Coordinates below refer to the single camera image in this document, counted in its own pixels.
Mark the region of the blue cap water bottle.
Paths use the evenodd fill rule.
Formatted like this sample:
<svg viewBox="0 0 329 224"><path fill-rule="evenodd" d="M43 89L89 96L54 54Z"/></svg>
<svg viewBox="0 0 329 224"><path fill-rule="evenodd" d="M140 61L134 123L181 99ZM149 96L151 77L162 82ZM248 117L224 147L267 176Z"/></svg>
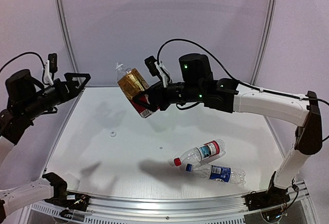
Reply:
<svg viewBox="0 0 329 224"><path fill-rule="evenodd" d="M246 183L244 170L207 163L186 164L182 170L202 179L244 185Z"/></svg>

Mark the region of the aluminium wall post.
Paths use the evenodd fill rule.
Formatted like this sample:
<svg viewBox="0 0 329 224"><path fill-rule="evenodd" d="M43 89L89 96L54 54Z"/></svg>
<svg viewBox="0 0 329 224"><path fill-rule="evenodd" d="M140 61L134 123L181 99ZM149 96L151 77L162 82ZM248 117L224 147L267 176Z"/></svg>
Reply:
<svg viewBox="0 0 329 224"><path fill-rule="evenodd" d="M252 70L252 75L250 80L251 85L255 85L257 83L257 79L260 74L261 66L266 52L267 43L270 36L273 16L275 14L276 1L277 0L268 0L261 40L258 47L255 64Z"/></svg>
<svg viewBox="0 0 329 224"><path fill-rule="evenodd" d="M70 37L70 32L67 25L67 19L65 14L64 8L64 1L63 0L54 0L56 5L56 10L58 14L58 20L60 25L60 30L63 38L63 43L65 47L65 51L67 53L67 57L70 63L70 66L74 73L80 73L79 67L77 64L76 56L74 53L74 49L72 46L72 41Z"/></svg>

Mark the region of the left aluminium wall post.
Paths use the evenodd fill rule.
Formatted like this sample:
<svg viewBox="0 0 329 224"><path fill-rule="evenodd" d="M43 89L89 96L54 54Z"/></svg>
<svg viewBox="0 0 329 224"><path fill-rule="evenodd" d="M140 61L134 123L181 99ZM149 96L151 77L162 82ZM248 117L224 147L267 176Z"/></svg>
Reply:
<svg viewBox="0 0 329 224"><path fill-rule="evenodd" d="M64 8L64 1L63 0L54 0L56 5L56 10L58 14L58 20L60 25L60 30L63 38L63 43L65 47L65 51L67 53L67 57L70 63L70 66L74 73L80 73L79 67L77 64L76 56L74 53L74 49L72 46L72 41L70 37L70 32L67 25L67 19L65 14Z"/></svg>

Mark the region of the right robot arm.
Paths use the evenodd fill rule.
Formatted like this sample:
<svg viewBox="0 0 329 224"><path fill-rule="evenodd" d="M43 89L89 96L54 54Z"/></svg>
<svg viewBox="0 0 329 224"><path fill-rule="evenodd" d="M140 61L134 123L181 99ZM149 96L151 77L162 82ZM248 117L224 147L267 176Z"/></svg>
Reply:
<svg viewBox="0 0 329 224"><path fill-rule="evenodd" d="M314 92L298 96L251 86L233 77L215 80L205 54L190 53L178 61L183 81L172 83L160 61L153 56L145 59L150 74L160 81L134 96L133 101L151 111L197 102L226 113L257 114L296 125L296 141L273 174L270 190L287 189L306 160L321 150L322 119Z"/></svg>

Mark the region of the aluminium front rail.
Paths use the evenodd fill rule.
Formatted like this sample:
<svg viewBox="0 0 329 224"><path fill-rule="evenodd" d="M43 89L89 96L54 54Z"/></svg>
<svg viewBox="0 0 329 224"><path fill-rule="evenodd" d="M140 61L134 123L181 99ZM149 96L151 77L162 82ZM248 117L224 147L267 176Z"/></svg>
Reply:
<svg viewBox="0 0 329 224"><path fill-rule="evenodd" d="M318 223L304 181L290 201L252 210L244 194L197 199L137 199L92 196L85 211L69 210L45 201L25 208L19 223Z"/></svg>

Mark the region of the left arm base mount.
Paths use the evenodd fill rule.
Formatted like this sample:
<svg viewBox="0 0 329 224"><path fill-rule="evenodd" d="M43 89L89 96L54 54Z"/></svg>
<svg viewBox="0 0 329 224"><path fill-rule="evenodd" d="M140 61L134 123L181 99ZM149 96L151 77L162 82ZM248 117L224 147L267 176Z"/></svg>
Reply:
<svg viewBox="0 0 329 224"><path fill-rule="evenodd" d="M59 213L60 217L72 219L74 211L87 211L90 196L68 191L67 182L53 172L42 175L42 178L46 179L53 189L52 196L44 201L62 207L63 210Z"/></svg>

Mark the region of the red cap water bottle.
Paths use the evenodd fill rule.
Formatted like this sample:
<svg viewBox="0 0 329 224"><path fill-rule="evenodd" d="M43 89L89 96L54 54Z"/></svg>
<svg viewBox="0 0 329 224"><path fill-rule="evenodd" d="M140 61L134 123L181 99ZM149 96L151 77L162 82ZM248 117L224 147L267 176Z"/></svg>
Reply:
<svg viewBox="0 0 329 224"><path fill-rule="evenodd" d="M196 164L209 158L220 158L226 153L226 145L222 139L215 139L191 148L180 156L169 159L171 166L179 167L183 164Z"/></svg>

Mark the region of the gold label drink bottle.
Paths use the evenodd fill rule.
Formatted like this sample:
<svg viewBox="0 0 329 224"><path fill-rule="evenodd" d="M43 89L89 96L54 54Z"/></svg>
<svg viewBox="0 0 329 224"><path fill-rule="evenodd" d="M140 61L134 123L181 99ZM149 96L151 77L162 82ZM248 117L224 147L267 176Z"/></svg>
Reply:
<svg viewBox="0 0 329 224"><path fill-rule="evenodd" d="M142 118L147 118L153 114L153 112L149 109L133 101L133 97L149 88L148 83L139 71L136 68L127 68L123 63L117 62L115 64L115 72L117 74L118 86L132 104L136 112L138 112Z"/></svg>

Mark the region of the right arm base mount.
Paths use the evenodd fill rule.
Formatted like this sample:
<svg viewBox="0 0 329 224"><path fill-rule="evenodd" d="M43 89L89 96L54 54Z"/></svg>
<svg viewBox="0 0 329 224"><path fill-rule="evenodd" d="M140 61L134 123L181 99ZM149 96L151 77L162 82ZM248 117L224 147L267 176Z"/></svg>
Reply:
<svg viewBox="0 0 329 224"><path fill-rule="evenodd" d="M288 189L279 189L270 184L269 189L261 192L252 191L243 196L248 211L261 210L261 217L266 223L279 223L288 209L299 196L299 187L293 180L291 187L296 193L291 203Z"/></svg>

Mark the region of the right aluminium wall post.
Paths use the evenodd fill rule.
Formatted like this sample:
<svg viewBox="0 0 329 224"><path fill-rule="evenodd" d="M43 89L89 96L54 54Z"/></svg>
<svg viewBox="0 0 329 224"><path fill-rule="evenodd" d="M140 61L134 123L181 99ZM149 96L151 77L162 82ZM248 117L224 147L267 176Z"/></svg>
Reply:
<svg viewBox="0 0 329 224"><path fill-rule="evenodd" d="M266 52L267 43L270 36L273 16L275 14L276 1L277 0L268 0L261 40L258 47L255 64L252 70L252 75L250 80L251 85L255 85L257 83L257 79L260 74L261 66Z"/></svg>

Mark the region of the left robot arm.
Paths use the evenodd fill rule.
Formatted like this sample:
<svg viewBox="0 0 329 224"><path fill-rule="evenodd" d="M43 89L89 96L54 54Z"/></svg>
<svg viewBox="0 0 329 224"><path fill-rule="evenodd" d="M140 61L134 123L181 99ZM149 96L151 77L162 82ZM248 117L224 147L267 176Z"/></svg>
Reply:
<svg viewBox="0 0 329 224"><path fill-rule="evenodd" d="M8 93L6 109L1 111L1 161L18 144L25 130L34 120L55 114L57 106L76 98L91 79L88 73L71 73L46 87L23 69L5 81ZM40 200L73 204L67 199L67 182L55 173L46 173L26 185L1 190L1 221L18 209Z"/></svg>

